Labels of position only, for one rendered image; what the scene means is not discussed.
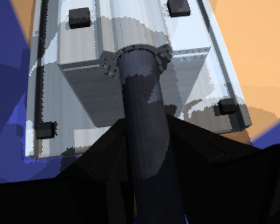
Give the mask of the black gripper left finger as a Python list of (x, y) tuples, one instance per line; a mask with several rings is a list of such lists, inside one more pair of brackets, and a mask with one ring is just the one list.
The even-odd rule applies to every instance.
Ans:
[(124, 117), (56, 177), (0, 184), (0, 224), (135, 224)]

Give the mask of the dark grey cylinder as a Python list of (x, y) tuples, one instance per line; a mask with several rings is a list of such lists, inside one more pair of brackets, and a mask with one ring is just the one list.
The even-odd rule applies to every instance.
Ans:
[(139, 224), (187, 224), (153, 52), (119, 57), (129, 163)]

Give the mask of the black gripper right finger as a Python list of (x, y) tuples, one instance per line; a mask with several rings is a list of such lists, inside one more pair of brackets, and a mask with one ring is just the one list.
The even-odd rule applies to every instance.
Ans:
[(165, 116), (189, 224), (280, 224), (280, 144), (260, 149)]

